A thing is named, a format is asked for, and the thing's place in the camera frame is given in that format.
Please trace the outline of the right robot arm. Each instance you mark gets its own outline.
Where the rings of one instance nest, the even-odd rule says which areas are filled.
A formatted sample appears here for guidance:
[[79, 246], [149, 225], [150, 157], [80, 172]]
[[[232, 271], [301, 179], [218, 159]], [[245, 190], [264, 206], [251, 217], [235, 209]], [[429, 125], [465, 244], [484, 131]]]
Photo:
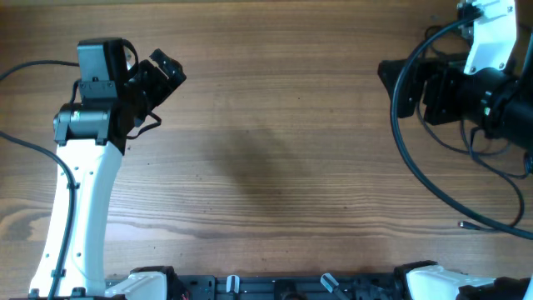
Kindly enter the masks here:
[[431, 27], [425, 39], [404, 60], [383, 61], [377, 74], [386, 88], [391, 131], [399, 154], [412, 174], [442, 202], [468, 219], [460, 228], [482, 233], [508, 233], [530, 240], [517, 226], [525, 200], [517, 195], [519, 212], [509, 224], [485, 217], [439, 189], [416, 165], [404, 143], [399, 119], [416, 115], [426, 131], [447, 123], [471, 121], [462, 130], [462, 153], [486, 168], [487, 152], [474, 149], [475, 135], [505, 139], [523, 148], [524, 172], [492, 172], [513, 185], [532, 174], [532, 53], [527, 52], [520, 75], [513, 73], [512, 53], [518, 36], [513, 1], [461, 1], [456, 21]]

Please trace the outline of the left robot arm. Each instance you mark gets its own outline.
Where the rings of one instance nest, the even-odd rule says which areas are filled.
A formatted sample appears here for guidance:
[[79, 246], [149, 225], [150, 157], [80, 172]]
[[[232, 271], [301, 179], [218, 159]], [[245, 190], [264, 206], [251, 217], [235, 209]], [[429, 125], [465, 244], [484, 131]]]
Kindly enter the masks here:
[[127, 141], [134, 128], [150, 130], [146, 118], [187, 79], [161, 49], [140, 60], [120, 37], [83, 40], [77, 56], [81, 100], [62, 105], [53, 119], [57, 186], [31, 299], [103, 297], [107, 215]]

